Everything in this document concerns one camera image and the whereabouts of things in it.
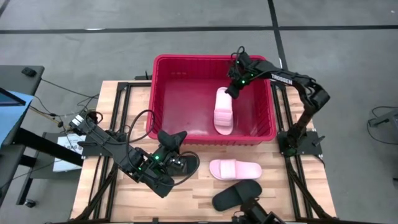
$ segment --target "wooden tabletop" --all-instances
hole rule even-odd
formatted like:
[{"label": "wooden tabletop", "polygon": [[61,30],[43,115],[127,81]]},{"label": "wooden tabletop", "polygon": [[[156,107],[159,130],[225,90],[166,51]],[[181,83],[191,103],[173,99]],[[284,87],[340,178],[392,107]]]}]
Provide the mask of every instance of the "wooden tabletop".
[{"label": "wooden tabletop", "polygon": [[[102,84],[96,110],[104,115],[104,120],[99,124],[103,129],[109,129],[118,82],[121,81],[104,81]],[[287,94],[293,121],[296,122],[303,111],[303,105],[294,88],[287,88]],[[132,88],[126,124],[130,124],[139,112],[148,109],[149,96],[150,87]],[[121,119],[123,99],[124,95],[122,94],[118,121]],[[287,127],[282,97],[279,96],[279,99],[284,125]],[[145,133],[146,119],[146,116],[142,116],[139,119],[136,127],[134,127],[132,139]],[[147,152],[154,152],[157,149],[157,145],[157,141],[148,137],[134,143],[134,146],[141,147]],[[258,146],[183,145],[181,151],[187,150],[195,151],[199,155],[200,167],[190,179],[174,187],[165,198],[160,198],[145,184],[137,184],[119,171],[111,221],[151,222],[153,217],[159,217],[161,222],[231,221],[233,213],[238,211],[239,207],[217,212],[211,204],[211,199],[218,192],[235,184],[236,181],[216,180],[210,174],[209,163],[213,159],[232,158],[240,161],[257,162],[261,165],[262,175],[257,179],[257,182],[262,186],[259,203],[267,212],[273,211],[285,221],[294,221],[285,162],[284,158],[279,154],[276,140],[264,142]],[[79,215],[87,206],[97,160],[98,157],[90,157],[84,161],[73,205],[72,218]],[[323,165],[314,156],[302,156],[302,163],[308,190],[327,213],[332,216],[336,215]],[[101,165],[98,169],[94,194],[98,189],[100,172]],[[301,214],[304,217],[305,210],[298,188],[297,192]],[[107,196],[108,192],[105,193],[101,204],[100,217],[104,217]]]}]

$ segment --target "black desk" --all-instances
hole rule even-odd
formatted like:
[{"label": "black desk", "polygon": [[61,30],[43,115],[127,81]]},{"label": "black desk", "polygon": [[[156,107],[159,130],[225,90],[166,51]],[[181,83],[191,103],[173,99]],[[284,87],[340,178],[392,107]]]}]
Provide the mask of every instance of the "black desk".
[{"label": "black desk", "polygon": [[[37,72],[36,76],[28,77],[21,73],[25,67],[35,70]],[[0,65],[0,87],[10,91],[34,95],[41,81],[43,72],[43,66]],[[65,149],[53,141],[49,141],[28,130],[20,128],[24,117],[25,114],[21,116],[0,148],[0,187],[4,185],[4,187],[0,189],[0,206],[6,196],[11,183],[10,180],[14,177],[18,165],[30,167],[30,171],[32,171],[35,165],[40,164],[40,162],[37,162],[38,160],[36,157],[24,155],[26,146],[73,164],[79,166],[83,165],[83,159],[81,159],[79,154]],[[28,175],[17,201],[18,205],[24,203],[31,183],[32,178]]]}]

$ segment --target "white paper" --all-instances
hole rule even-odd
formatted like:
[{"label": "white paper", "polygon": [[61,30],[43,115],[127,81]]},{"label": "white paper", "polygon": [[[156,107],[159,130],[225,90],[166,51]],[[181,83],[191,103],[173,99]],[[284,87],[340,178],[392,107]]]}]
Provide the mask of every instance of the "white paper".
[{"label": "white paper", "polygon": [[[83,152],[83,147],[79,146],[77,142],[84,140],[86,140],[86,136],[79,136],[77,134],[68,134],[68,137],[66,136],[58,137],[57,144],[71,151],[77,152],[81,155],[81,152]],[[58,158],[55,158],[54,161],[55,163],[52,169],[54,172],[63,172],[63,171],[81,169],[81,166],[72,164],[70,162],[62,161]]]}]

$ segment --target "red plastic bin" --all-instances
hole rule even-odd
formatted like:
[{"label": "red plastic bin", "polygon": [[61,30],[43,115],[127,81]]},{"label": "red plastic bin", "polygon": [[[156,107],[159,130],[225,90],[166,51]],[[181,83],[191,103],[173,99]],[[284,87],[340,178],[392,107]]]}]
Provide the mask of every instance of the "red plastic bin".
[{"label": "red plastic bin", "polygon": [[[253,59],[265,60],[259,55]],[[157,139],[163,129],[169,134],[187,131],[184,144],[255,145],[276,136],[274,107],[269,80],[254,80],[233,100],[234,129],[218,134],[213,124],[216,91],[228,86],[230,55],[160,55],[155,59],[149,109],[155,126],[149,137]],[[152,115],[147,117],[150,130]]]}]

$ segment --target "gray concrete floor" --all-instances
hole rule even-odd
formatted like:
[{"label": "gray concrete floor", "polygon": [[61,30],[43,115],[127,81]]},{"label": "gray concrete floor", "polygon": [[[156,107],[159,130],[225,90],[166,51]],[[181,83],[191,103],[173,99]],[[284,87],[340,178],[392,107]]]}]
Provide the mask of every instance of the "gray concrete floor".
[{"label": "gray concrete floor", "polygon": [[[280,26],[398,23],[394,0],[275,0],[275,9]],[[271,24],[267,1],[260,0],[11,0],[0,18],[0,29]],[[398,190],[392,177],[398,177],[398,147],[373,141],[366,121],[375,106],[398,106],[398,31],[283,31],[281,35],[289,68],[316,78],[331,95],[314,122],[326,135],[322,148],[338,216],[396,223]],[[43,65],[44,79],[94,95],[103,80],[131,80],[151,71],[158,54],[230,54],[239,45],[279,64],[272,31],[0,35],[0,64]],[[36,95],[59,114],[78,110],[75,104],[83,99],[46,83],[40,84]],[[40,107],[36,100],[33,105]],[[37,134],[61,131],[31,112],[23,127]],[[388,124],[371,131],[385,141],[398,142]],[[20,167],[17,175],[24,172]],[[0,209],[0,223],[68,218],[77,178],[35,180],[29,198],[39,204],[32,209],[15,205],[22,182],[20,178],[12,183]]]}]

